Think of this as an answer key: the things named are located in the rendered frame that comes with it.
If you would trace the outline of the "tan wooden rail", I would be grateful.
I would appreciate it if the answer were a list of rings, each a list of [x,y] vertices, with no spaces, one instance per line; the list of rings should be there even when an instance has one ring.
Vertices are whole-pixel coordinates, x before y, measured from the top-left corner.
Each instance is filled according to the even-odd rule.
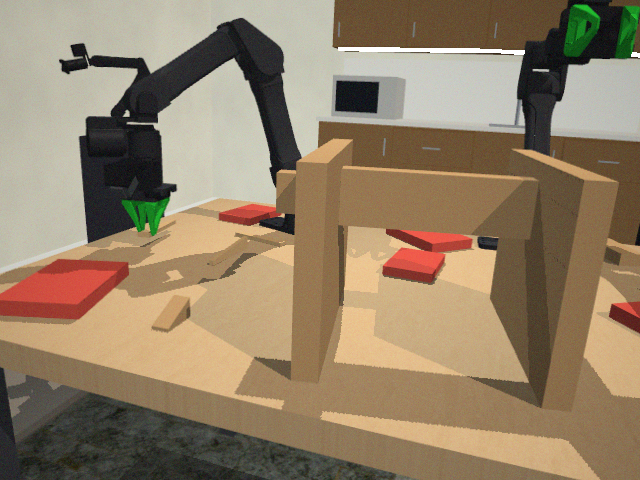
[[[338,225],[530,240],[533,177],[341,168]],[[280,170],[276,213],[295,214],[296,170]]]

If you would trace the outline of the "tan wooden board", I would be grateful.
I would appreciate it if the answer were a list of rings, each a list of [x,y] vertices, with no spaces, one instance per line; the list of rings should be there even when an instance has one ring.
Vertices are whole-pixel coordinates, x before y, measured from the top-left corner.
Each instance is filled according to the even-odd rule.
[[[291,381],[318,384],[345,287],[340,180],[352,148],[332,139],[296,162]]]
[[[572,412],[619,182],[521,149],[507,175],[539,185],[530,240],[498,238],[490,300],[541,409]]]

